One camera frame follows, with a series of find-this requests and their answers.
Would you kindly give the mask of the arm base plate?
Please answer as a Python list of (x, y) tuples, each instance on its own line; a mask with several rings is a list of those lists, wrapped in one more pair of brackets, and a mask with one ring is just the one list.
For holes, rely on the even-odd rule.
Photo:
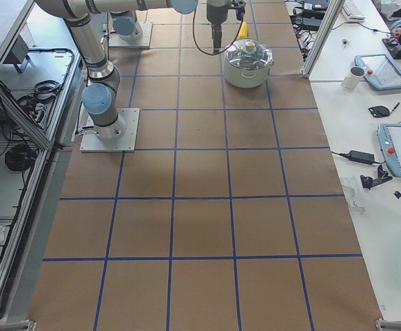
[(138, 22), (134, 32), (130, 35), (119, 34), (115, 28), (110, 31), (108, 45), (110, 48), (139, 48), (149, 49), (152, 36), (151, 22)]
[(94, 125), (88, 117), (80, 151), (82, 152), (133, 152), (136, 145), (139, 108), (118, 108), (118, 119), (108, 127)]

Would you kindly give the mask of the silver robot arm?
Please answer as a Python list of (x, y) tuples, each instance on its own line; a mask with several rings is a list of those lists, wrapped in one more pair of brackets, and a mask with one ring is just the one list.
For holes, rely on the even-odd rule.
[[(222, 45), (222, 24), (228, 18), (228, 12), (233, 10), (236, 19), (243, 22), (245, 16), (245, 1), (207, 1), (206, 17), (212, 29), (212, 41), (214, 47), (219, 49)], [(136, 12), (128, 10), (124, 12), (111, 12), (114, 31), (122, 37), (140, 37), (142, 30), (138, 23)]]
[(180, 14), (195, 12), (197, 1), (37, 1), (37, 5), (52, 16), (65, 21), (80, 55), (85, 60), (91, 84), (84, 89), (81, 101), (93, 120), (94, 131), (101, 141), (120, 139), (126, 131), (126, 121), (116, 109), (116, 94), (120, 75), (108, 60), (92, 25), (92, 14), (108, 12), (129, 23), (124, 35), (134, 34), (138, 27), (136, 11), (172, 8)]

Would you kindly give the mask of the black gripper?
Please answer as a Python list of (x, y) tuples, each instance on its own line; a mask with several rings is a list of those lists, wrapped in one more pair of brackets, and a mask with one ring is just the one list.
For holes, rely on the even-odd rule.
[(231, 9), (235, 10), (237, 19), (244, 19), (246, 2), (244, 0), (231, 0)]
[(218, 54), (222, 46), (222, 23), (227, 20), (228, 0), (207, 0), (207, 20), (212, 24), (213, 54)]

